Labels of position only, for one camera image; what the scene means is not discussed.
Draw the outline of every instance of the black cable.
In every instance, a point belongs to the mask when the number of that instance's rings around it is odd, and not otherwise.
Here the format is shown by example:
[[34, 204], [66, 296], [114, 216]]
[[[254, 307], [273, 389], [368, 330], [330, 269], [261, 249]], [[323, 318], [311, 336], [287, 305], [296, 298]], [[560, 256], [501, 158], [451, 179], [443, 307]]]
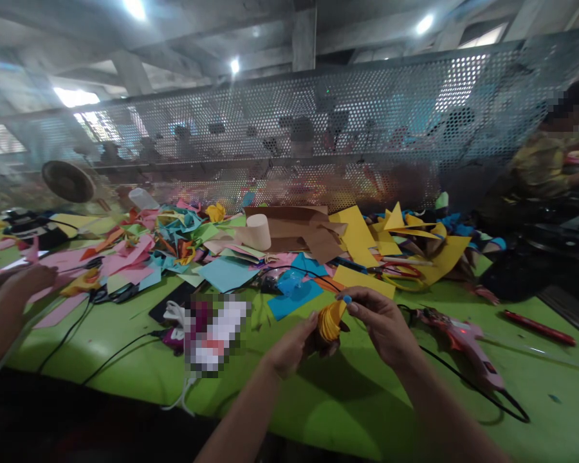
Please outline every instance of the black cable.
[[73, 325], [71, 325], [71, 327], [67, 330], [66, 334], [64, 335], [60, 343], [55, 347], [55, 349], [47, 357], [45, 357], [45, 360], [43, 360], [41, 365], [37, 368], [37, 375], [42, 374], [43, 368], [45, 368], [47, 362], [49, 362], [49, 360], [54, 356], [54, 354], [60, 350], [60, 348], [64, 345], [64, 343], [66, 343], [66, 340], [68, 339], [69, 334], [71, 334], [71, 331], [73, 331], [73, 329], [78, 325], [78, 323], [80, 323], [84, 319], [84, 317], [86, 317], [86, 315], [89, 313], [88, 307], [90, 307], [90, 310], [92, 310], [92, 305], [94, 305], [92, 303], [92, 300], [94, 299], [96, 293], [97, 293], [96, 291], [90, 292], [88, 303], [86, 304], [84, 312], [77, 319], [77, 321]]
[[293, 268], [293, 269], [296, 269], [296, 270], [303, 271], [303, 272], [305, 272], [305, 273], [308, 273], [309, 275], [313, 275], [315, 278], [319, 278], [320, 280], [328, 283], [330, 286], [332, 286], [334, 289], [336, 289], [336, 292], [337, 292], [337, 293], [340, 293], [340, 292], [341, 292], [341, 290], [340, 290], [339, 288], [337, 288], [335, 285], [333, 285], [332, 283], [330, 283], [330, 281], [327, 281], [324, 277], [322, 277], [321, 275], [318, 275], [318, 274], [316, 274], [316, 273], [314, 273], [314, 272], [312, 272], [312, 271], [305, 270], [305, 269], [301, 269], [300, 267], [295, 267], [295, 266], [279, 266], [279, 267], [269, 268], [269, 269], [267, 269], [267, 270], [264, 271], [264, 272], [260, 272], [260, 273], [256, 274], [253, 278], [251, 278], [249, 281], [247, 281], [246, 283], [244, 283], [243, 285], [241, 285], [241, 286], [239, 286], [239, 287], [232, 288], [232, 289], [228, 289], [227, 291], [224, 291], [223, 294], [227, 294], [227, 293], [229, 293], [229, 292], [231, 292], [231, 291], [235, 291], [236, 289], [240, 289], [240, 288], [242, 288], [244, 285], [251, 283], [251, 282], [252, 282], [253, 280], [255, 280], [256, 278], [261, 278], [261, 277], [263, 277], [265, 274], [267, 274], [268, 272], [271, 272], [271, 271], [273, 271], [273, 270], [280, 269], [280, 268]]
[[[408, 327], [411, 328], [414, 325], [414, 323], [416, 322], [416, 320], [418, 319], [416, 317], [416, 311], [410, 309], [405, 304], [399, 304], [398, 307], [401, 310], [408, 312], [410, 314], [410, 318], [407, 321], [407, 325], [408, 325]], [[528, 414], [525, 412], [525, 410], [523, 410], [523, 408], [521, 408], [521, 405], [519, 405], [519, 403], [508, 393], [508, 391], [501, 390], [501, 391], [499, 391], [499, 393], [502, 394], [512, 404], [512, 406], [514, 406], [519, 411], [519, 413], [521, 413], [521, 416], [517, 415], [515, 412], [511, 412], [505, 406], [503, 406], [503, 405], [499, 404], [498, 402], [496, 402], [495, 400], [493, 400], [491, 397], [489, 397], [487, 394], [485, 394], [481, 389], [479, 389], [478, 386], [476, 386], [468, 378], [466, 378], [459, 371], [457, 371], [451, 364], [446, 362], [446, 360], [444, 360], [442, 357], [439, 357], [437, 354], [434, 354], [433, 352], [431, 352], [430, 350], [428, 350], [425, 347], [422, 347], [421, 345], [418, 345], [418, 347], [420, 347], [424, 352], [426, 352], [427, 354], [432, 356], [434, 359], [436, 359], [438, 362], [440, 362], [442, 365], [444, 365], [447, 369], [452, 371], [455, 375], [457, 375], [459, 378], [461, 378], [461, 380], [464, 381], [469, 387], [471, 387], [476, 392], [481, 394], [485, 399], [487, 399], [489, 402], [491, 402], [497, 408], [499, 408], [503, 412], [508, 413], [513, 418], [518, 419], [520, 422], [529, 423]]]
[[86, 386], [96, 375], [98, 375], [101, 370], [103, 368], [105, 368], [105, 366], [112, 361], [112, 359], [114, 357], [116, 357], [119, 353], [121, 353], [123, 350], [125, 350], [127, 347], [130, 347], [133, 343], [139, 341], [142, 338], [145, 338], [146, 336], [157, 336], [157, 340], [160, 341], [161, 337], [163, 335], [165, 335], [165, 333], [167, 332], [167, 330], [161, 330], [161, 331], [152, 331], [152, 332], [148, 332], [145, 334], [142, 334], [141, 336], [138, 336], [137, 338], [135, 338], [133, 341], [131, 341], [130, 343], [128, 343], [125, 347], [123, 347], [122, 349], [120, 349], [118, 352], [116, 352], [115, 354], [113, 354], [110, 358], [108, 358], [107, 360], [105, 360], [103, 362], [103, 365], [101, 365], [100, 367], [98, 367], [94, 373], [92, 373], [90, 376], [88, 376], [86, 378], [86, 380], [81, 384], [82, 386]]
[[521, 408], [521, 405], [519, 405], [519, 403], [514, 400], [514, 398], [508, 393], [507, 390], [501, 390], [499, 391], [500, 394], [502, 394], [511, 404], [512, 406], [514, 406], [517, 411], [519, 413], [521, 413], [521, 416], [517, 415], [515, 412], [512, 412], [511, 410], [509, 410], [508, 408], [506, 408], [505, 406], [503, 406], [502, 404], [496, 402], [494, 399], [492, 399], [491, 397], [489, 397], [487, 394], [485, 394], [481, 389], [478, 388], [478, 386], [476, 386], [475, 384], [473, 384], [468, 378], [466, 378], [465, 376], [463, 376], [460, 372], [458, 372], [453, 366], [451, 366], [448, 362], [446, 362], [443, 358], [435, 355], [433, 352], [431, 352], [430, 350], [422, 347], [421, 345], [419, 345], [418, 347], [420, 347], [424, 352], [426, 352], [427, 354], [429, 354], [430, 356], [432, 356], [434, 359], [436, 359], [438, 362], [440, 362], [442, 365], [444, 365], [447, 369], [449, 369], [450, 371], [452, 371], [455, 375], [457, 375], [459, 378], [461, 378], [462, 381], [464, 381], [469, 387], [471, 387], [472, 389], [474, 389], [476, 392], [478, 392], [481, 396], [483, 396], [485, 399], [487, 399], [489, 402], [491, 402], [493, 405], [495, 405], [497, 408], [499, 408], [500, 410], [502, 410], [503, 412], [508, 413], [509, 415], [511, 415], [513, 418], [518, 419], [520, 422], [524, 422], [524, 423], [529, 423], [529, 416], [528, 414], [525, 412], [525, 410], [523, 410], [523, 408]]
[[69, 227], [71, 227], [71, 228], [74, 228], [74, 229], [77, 230], [77, 233], [79, 233], [79, 228], [76, 227], [75, 225], [71, 225], [71, 224], [68, 224], [68, 223], [66, 223], [66, 222], [55, 221], [55, 220], [53, 220], [53, 219], [48, 219], [47, 217], [45, 217], [45, 219], [46, 219], [47, 221], [49, 221], [49, 222], [59, 223], [60, 225], [66, 225], [66, 226], [69, 226]]

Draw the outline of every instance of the pink glue gun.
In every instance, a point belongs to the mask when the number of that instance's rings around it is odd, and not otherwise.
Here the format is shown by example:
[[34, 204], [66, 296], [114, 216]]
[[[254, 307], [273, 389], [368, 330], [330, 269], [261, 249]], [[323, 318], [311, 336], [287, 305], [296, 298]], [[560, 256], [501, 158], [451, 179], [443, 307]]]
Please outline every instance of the pink glue gun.
[[419, 310], [420, 320], [448, 335], [450, 347], [465, 352], [484, 386], [504, 390], [504, 380], [498, 375], [487, 355], [476, 342], [484, 337], [483, 330], [472, 323], [462, 323], [455, 318], [438, 312], [433, 307]]

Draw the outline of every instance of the workbench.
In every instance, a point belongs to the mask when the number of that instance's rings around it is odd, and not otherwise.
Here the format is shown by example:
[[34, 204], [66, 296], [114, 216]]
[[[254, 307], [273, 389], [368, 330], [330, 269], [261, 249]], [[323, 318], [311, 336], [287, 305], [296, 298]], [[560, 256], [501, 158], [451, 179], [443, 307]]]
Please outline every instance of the workbench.
[[[76, 247], [77, 242], [70, 243]], [[0, 251], [0, 267], [19, 258], [17, 248]], [[480, 270], [488, 267], [481, 262]], [[163, 277], [121, 304], [94, 306], [71, 339], [50, 360], [44, 374], [81, 383], [108, 357], [137, 336], [159, 328], [148, 312], [183, 281]], [[237, 397], [261, 356], [299, 319], [333, 301], [325, 291], [280, 322], [272, 316], [262, 295], [241, 290], [252, 301], [241, 345], [215, 379], [200, 379], [187, 394], [187, 406], [196, 414], [221, 417]], [[57, 293], [33, 304], [36, 313], [56, 299]], [[493, 307], [455, 282], [438, 282], [424, 294], [396, 295], [397, 303], [420, 304], [470, 320], [498, 338], [524, 343], [579, 363], [579, 332], [537, 298], [521, 304]], [[85, 303], [58, 326], [33, 330], [8, 366], [34, 372], [80, 316]], [[563, 347], [498, 316], [504, 308], [574, 336], [576, 347]], [[270, 431], [305, 444], [374, 460], [403, 460], [415, 454], [426, 436], [419, 434], [408, 397], [395, 373], [380, 361], [364, 326], [344, 315], [351, 329], [342, 333], [341, 349], [329, 359], [309, 358], [297, 375], [284, 382]], [[451, 356], [446, 340], [427, 327], [413, 328], [419, 344], [472, 377], [461, 356]], [[444, 366], [435, 369], [461, 404], [488, 434], [519, 461], [579, 462], [579, 370], [481, 341], [481, 347], [504, 378], [506, 388], [531, 417], [521, 423], [504, 414], [466, 386]], [[125, 350], [89, 384], [108, 394], [157, 404], [171, 404], [181, 393], [184, 359], [154, 338], [144, 338]]]

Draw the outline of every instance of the yellow foam flower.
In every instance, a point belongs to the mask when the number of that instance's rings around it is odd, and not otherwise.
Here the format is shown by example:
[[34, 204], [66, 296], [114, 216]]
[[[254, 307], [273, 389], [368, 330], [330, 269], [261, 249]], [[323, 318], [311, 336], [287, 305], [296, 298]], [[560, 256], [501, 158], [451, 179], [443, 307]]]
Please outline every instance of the yellow foam flower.
[[225, 208], [221, 203], [217, 203], [216, 206], [208, 206], [206, 213], [210, 217], [210, 222], [222, 222], [225, 218]]

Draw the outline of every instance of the perforated metal panel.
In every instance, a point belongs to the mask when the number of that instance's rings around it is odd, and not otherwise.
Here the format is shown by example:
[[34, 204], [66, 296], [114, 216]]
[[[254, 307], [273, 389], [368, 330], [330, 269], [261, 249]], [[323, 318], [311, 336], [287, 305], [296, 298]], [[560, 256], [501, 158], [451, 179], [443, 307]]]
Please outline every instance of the perforated metal panel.
[[3, 118], [26, 151], [0, 154], [0, 209], [62, 204], [51, 159], [91, 165], [123, 208], [139, 185], [230, 212], [249, 191], [368, 212], [445, 189], [467, 209], [578, 72], [579, 30]]

